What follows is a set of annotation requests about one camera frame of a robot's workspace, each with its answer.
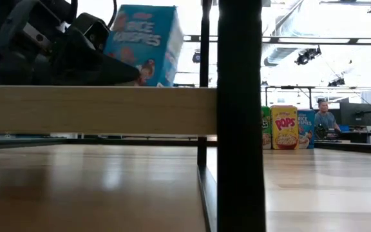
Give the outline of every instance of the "blue cereal box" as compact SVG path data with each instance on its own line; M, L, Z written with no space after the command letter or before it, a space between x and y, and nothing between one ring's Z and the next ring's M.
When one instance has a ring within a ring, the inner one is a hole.
M173 86L183 34L175 6L122 5L104 53L140 70L138 86Z
M314 148L314 111L298 110L299 149Z

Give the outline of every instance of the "yellow cereal box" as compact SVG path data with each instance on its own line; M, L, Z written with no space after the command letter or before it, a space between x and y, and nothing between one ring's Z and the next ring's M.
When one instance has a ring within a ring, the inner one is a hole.
M274 149L297 149L299 128L297 108L294 106L272 106L272 144Z

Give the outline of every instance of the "person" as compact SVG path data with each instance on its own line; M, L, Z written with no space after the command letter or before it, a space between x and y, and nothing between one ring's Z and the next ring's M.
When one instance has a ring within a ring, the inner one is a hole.
M340 132L339 125L336 123L334 115L328 111L327 101L318 101L319 111L314 116L314 124L321 124L326 130L334 129L337 132Z

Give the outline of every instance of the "rice krispies cereal box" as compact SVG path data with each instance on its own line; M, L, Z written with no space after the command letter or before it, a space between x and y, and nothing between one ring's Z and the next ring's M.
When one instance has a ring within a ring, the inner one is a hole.
M297 149L299 144L297 108L294 106L272 106L271 121L273 148Z
M298 110L299 148L314 148L314 111Z
M175 6L122 5L104 53L140 70L138 86L173 86L183 34Z
M271 114L267 106L262 107L262 127L263 149L271 149Z

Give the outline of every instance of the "black machinery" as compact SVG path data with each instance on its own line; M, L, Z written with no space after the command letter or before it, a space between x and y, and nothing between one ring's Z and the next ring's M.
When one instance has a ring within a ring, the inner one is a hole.
M77 0L0 0L0 84L115 85L139 71L103 54L109 24Z

